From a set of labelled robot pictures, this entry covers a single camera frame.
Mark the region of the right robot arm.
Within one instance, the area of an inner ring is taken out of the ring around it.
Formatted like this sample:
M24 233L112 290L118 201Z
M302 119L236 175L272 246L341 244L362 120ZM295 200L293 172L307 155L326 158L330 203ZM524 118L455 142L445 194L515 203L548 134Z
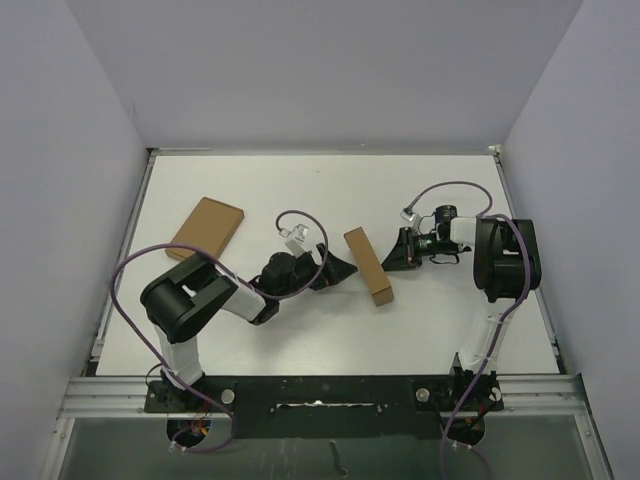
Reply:
M462 217L453 205L437 207L433 217L434 227L427 233L419 230L420 220L400 228L382 268L386 272L413 270L424 259L434 263L438 256L458 263L462 254L471 252L481 307L455 360L464 372L493 373L514 313L541 283L534 224L498 214Z

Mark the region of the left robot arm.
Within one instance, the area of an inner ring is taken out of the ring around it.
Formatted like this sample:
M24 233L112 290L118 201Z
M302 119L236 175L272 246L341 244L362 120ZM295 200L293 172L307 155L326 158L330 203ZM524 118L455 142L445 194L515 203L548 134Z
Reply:
M277 252L247 286L221 274L214 262L200 253L157 277L140 295L154 325L167 365L162 378L169 386L169 401L182 411L196 408L203 398L204 376L197 336L219 311L231 313L252 325L261 325L279 311L281 297L311 289L321 291L354 275L358 268L316 245L325 260L320 265L312 253Z

